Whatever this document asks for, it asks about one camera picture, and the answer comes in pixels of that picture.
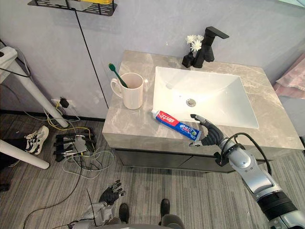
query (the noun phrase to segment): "sink basin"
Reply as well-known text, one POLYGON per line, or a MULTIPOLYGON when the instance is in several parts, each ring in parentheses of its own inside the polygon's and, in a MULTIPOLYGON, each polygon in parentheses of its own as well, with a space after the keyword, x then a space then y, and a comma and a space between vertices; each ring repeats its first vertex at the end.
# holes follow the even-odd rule
POLYGON ((238 75, 156 67, 153 109, 179 121, 197 114, 216 125, 259 127, 238 75))

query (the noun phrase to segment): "green toothbrush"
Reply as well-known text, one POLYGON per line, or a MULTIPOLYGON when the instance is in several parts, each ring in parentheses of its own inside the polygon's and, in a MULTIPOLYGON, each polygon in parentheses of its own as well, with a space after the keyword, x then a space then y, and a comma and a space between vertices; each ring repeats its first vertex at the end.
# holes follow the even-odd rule
POLYGON ((122 78, 121 78, 121 77, 119 76, 119 74, 116 72, 115 66, 114 66, 112 63, 110 63, 110 64, 108 65, 108 67, 109 67, 109 69, 110 69, 111 71, 113 71, 113 72, 116 74, 116 76, 119 78, 121 84, 122 84, 124 87, 128 88, 127 84, 122 80, 122 78))

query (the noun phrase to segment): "faucet handle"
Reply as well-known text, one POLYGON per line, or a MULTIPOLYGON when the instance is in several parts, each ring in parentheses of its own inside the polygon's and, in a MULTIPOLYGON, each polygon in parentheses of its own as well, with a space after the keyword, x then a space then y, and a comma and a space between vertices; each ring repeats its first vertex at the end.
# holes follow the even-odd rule
POLYGON ((216 29, 213 26, 209 26, 205 28, 205 35, 214 38, 215 36, 218 36, 222 39, 226 39, 229 36, 225 34, 224 32, 221 32, 220 30, 216 29))

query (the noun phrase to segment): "toothpaste tube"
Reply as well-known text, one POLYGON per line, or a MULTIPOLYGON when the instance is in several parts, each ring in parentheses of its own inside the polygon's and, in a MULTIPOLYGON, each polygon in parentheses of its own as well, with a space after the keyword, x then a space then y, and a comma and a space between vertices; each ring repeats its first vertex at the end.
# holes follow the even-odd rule
POLYGON ((179 133, 187 136, 193 141, 198 141, 201 135, 200 130, 196 130, 186 124, 179 122, 174 117, 163 111, 152 111, 153 117, 163 123, 164 125, 178 131, 179 133))

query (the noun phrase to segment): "cabinet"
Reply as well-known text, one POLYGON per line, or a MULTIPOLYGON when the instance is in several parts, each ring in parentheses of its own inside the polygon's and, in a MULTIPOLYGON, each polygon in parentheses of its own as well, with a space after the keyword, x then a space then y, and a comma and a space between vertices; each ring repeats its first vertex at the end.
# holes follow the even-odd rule
POLYGON ((115 149, 115 152, 122 164, 130 167, 188 169, 221 173, 234 171, 229 163, 220 167, 215 163, 215 158, 208 155, 191 155, 136 149, 115 149))

